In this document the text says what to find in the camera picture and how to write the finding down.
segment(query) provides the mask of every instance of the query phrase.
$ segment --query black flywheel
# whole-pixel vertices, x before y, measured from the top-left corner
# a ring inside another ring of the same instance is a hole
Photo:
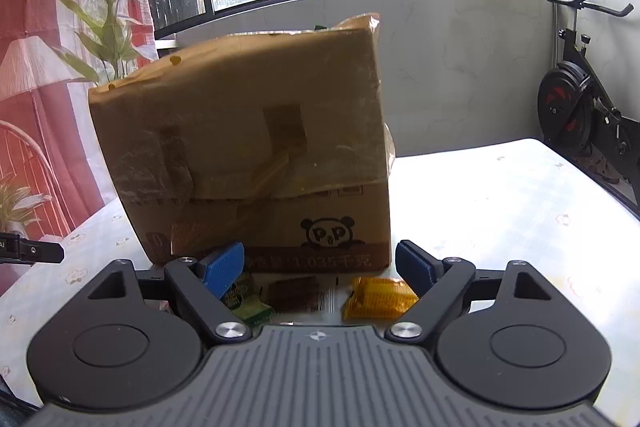
[[[544,76],[538,89],[538,119],[545,142],[567,155],[579,153],[591,134],[593,99],[589,93],[580,97],[568,118],[565,116],[575,104],[581,80],[573,71],[556,68]],[[559,119],[564,120],[564,125],[556,133]]]

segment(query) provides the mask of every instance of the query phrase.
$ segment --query panda logo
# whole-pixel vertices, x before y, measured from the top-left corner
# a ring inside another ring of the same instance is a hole
[[[312,221],[303,219],[300,228],[306,231],[306,241],[302,247],[310,247],[315,250],[321,248],[350,248],[351,245],[363,245],[364,241],[353,238],[351,228],[356,222],[353,217],[345,216],[342,219],[335,217],[322,217]]]

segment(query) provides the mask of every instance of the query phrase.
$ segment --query triangular cutout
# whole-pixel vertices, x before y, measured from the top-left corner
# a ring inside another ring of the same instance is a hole
[[[124,277],[122,272],[111,273],[94,291],[89,295],[90,299],[119,299],[126,295],[124,289]]]
[[[518,273],[518,277],[516,278],[516,288],[513,295],[518,299],[536,299],[538,301],[551,300],[551,297],[527,272]]]

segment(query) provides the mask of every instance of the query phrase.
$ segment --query curtain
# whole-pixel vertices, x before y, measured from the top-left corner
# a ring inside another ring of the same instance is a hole
[[[147,0],[0,0],[0,232],[60,240],[116,198],[87,92],[155,58]]]

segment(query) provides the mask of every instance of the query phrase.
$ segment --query stationary bike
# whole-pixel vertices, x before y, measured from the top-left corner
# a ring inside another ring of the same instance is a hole
[[[625,17],[634,6],[628,4],[617,11],[587,0],[548,1],[569,6],[576,12],[574,28],[559,31],[564,41],[562,60],[543,77],[538,89],[538,119],[545,143],[564,156],[578,155],[593,145],[629,181],[636,201],[640,202],[640,122],[622,116],[615,107],[586,58],[591,38],[581,35],[582,46],[578,49],[575,29],[578,10]],[[637,205],[631,206],[638,211]]]

